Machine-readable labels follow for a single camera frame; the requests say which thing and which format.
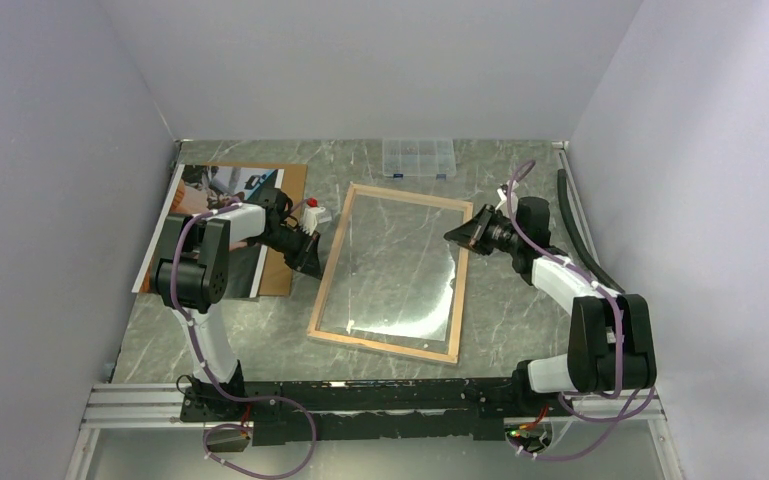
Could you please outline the white wooden picture frame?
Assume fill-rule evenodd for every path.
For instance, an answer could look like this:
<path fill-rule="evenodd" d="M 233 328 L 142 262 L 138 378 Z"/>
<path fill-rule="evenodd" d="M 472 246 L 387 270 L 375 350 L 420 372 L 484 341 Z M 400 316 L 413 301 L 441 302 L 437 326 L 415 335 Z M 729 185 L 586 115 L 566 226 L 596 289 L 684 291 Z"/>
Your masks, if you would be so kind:
<path fill-rule="evenodd" d="M 428 362 L 436 362 L 442 364 L 457 363 L 461 350 L 460 343 L 464 316 L 469 254 L 467 251 L 452 244 L 451 245 L 456 247 L 458 250 L 459 262 L 457 267 L 456 285 L 454 288 L 452 318 L 447 343 L 438 344 L 435 347 L 422 346 L 420 348 L 414 348 L 411 345 L 386 343 L 377 341 L 373 338 L 357 338 L 320 330 L 319 324 L 324 311 L 330 283 L 335 272 L 336 261 L 339 257 L 341 244 L 344 239 L 345 230 L 348 225 L 350 212 L 352 210 L 353 201 L 358 195 L 369 195 L 375 198 L 395 199 L 420 205 L 454 208 L 456 210 L 462 211 L 463 213 L 463 221 L 459 226 L 469 220 L 473 215 L 472 203 L 465 200 L 402 191 L 380 186 L 361 184 L 351 185 L 347 192 L 343 209 L 336 223 L 333 239 L 331 241 L 330 249 L 328 252 L 328 259 L 324 265 L 324 272 L 319 291 L 316 296 L 313 312 L 311 314 L 311 319 L 307 328 L 307 334 L 309 338 L 317 341 L 339 344 L 355 349 L 368 350 L 376 353 L 393 354 L 412 359 L 420 359 Z"/>

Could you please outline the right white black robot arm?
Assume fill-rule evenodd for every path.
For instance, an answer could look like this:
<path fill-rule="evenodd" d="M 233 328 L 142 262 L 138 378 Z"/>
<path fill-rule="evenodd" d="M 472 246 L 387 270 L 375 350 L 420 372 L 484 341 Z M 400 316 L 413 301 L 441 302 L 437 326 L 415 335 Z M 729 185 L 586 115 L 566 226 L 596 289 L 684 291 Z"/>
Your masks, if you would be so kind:
<path fill-rule="evenodd" d="M 518 199 L 514 209 L 483 206 L 446 241 L 479 255 L 508 254 L 528 285 L 544 292 L 570 317 L 564 354 L 522 362 L 510 401 L 524 415 L 537 413 L 550 393 L 603 393 L 648 389 L 657 377 L 649 308 L 589 275 L 552 246 L 546 200 Z"/>

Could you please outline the brown backing board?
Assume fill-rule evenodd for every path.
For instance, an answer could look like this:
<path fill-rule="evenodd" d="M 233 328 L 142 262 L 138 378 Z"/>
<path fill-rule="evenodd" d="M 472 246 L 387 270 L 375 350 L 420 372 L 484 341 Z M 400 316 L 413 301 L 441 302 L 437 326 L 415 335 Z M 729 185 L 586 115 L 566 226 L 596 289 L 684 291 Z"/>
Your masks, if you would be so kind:
<path fill-rule="evenodd" d="M 208 205 L 218 208 L 232 197 L 260 200 L 266 188 L 283 191 L 293 204 L 304 198 L 307 167 L 293 164 L 199 165 L 196 185 L 207 193 Z M 224 297 L 242 300 L 287 296 L 293 271 L 283 255 L 266 246 L 233 247 L 229 252 L 229 281 Z"/>

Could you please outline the clear acrylic glazing sheet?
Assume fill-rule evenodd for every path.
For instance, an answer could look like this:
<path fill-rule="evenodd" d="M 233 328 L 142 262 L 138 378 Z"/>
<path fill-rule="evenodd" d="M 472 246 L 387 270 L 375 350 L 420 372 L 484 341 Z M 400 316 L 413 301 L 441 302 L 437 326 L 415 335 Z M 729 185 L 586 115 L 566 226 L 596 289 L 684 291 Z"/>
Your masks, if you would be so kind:
<path fill-rule="evenodd" d="M 380 342 L 448 341 L 459 253 L 444 235 L 463 213 L 355 197 L 319 328 Z"/>

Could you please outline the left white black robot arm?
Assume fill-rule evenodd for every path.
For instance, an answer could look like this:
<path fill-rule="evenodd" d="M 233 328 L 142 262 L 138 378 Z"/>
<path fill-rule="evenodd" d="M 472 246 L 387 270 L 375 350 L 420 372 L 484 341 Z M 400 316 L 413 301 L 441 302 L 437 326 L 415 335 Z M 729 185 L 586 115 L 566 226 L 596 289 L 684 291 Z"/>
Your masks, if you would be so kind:
<path fill-rule="evenodd" d="M 320 234 L 295 217 L 293 201 L 280 189 L 262 197 L 233 198 L 204 213 L 174 213 L 164 221 L 149 276 L 150 288 L 181 325 L 193 361 L 193 387 L 212 388 L 207 407 L 223 420 L 246 406 L 241 364 L 232 352 L 218 307 L 230 280 L 230 247 L 242 241 L 282 255 L 292 271 L 319 279 Z"/>

